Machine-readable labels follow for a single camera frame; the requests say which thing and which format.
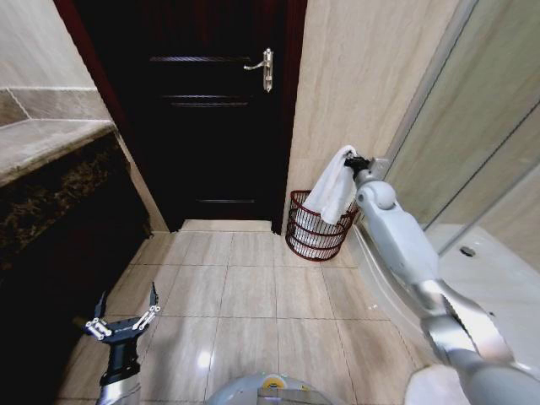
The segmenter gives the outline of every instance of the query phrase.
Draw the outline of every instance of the door threshold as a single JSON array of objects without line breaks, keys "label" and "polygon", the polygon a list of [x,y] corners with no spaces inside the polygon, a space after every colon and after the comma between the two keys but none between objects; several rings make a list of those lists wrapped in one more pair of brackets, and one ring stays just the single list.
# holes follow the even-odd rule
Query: door threshold
[{"label": "door threshold", "polygon": [[182,231],[271,232],[271,221],[238,219],[186,219]]}]

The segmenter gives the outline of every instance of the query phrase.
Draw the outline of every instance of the white towel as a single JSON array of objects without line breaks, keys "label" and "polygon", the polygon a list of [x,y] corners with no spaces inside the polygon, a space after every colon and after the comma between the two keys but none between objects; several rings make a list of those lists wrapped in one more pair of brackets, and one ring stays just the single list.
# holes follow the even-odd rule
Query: white towel
[{"label": "white towel", "polygon": [[356,155],[356,150],[350,145],[339,149],[304,202],[307,209],[321,213],[327,224],[337,224],[353,201],[353,169],[344,165],[351,153]]}]

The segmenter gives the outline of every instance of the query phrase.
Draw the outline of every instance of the door frame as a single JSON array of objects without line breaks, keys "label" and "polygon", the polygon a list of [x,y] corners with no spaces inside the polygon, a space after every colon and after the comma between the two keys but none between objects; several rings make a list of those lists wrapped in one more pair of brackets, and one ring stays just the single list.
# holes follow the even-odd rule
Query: door frame
[{"label": "door frame", "polygon": [[[283,91],[280,95],[281,100],[279,101],[280,107],[278,109],[278,126],[280,131],[278,139],[276,139],[278,150],[282,151],[282,153],[279,156],[273,157],[278,160],[278,170],[274,173],[273,179],[262,179],[263,181],[268,181],[268,185],[275,190],[275,198],[269,205],[271,207],[272,232],[278,235],[281,235],[286,200],[285,192],[287,190],[287,176],[289,173],[290,146],[293,138],[294,110],[296,107],[296,92],[300,75],[300,59],[302,57],[307,2],[308,0],[288,0],[284,3],[285,43],[283,54]],[[73,4],[73,0],[54,0],[54,3],[107,109],[118,126],[120,134],[135,158],[143,177],[148,179],[149,168],[147,162],[145,162],[142,148],[138,145],[132,125],[127,119],[124,108],[107,78],[107,73],[98,58],[94,44],[83,25],[78,11]]]}]

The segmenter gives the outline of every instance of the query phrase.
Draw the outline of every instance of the marble countertop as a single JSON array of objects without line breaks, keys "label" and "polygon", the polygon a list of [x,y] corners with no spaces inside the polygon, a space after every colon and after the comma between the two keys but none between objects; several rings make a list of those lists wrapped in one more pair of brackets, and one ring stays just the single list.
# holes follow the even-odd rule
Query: marble countertop
[{"label": "marble countertop", "polygon": [[27,120],[1,127],[0,186],[114,129],[106,120]]}]

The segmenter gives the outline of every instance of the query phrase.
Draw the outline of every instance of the drain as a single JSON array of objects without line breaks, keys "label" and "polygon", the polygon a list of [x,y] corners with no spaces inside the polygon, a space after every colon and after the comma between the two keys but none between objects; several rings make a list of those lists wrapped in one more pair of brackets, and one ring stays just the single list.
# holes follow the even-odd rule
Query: drain
[{"label": "drain", "polygon": [[473,257],[474,255],[476,255],[474,249],[471,249],[469,246],[462,246],[459,248],[459,251],[467,257]]}]

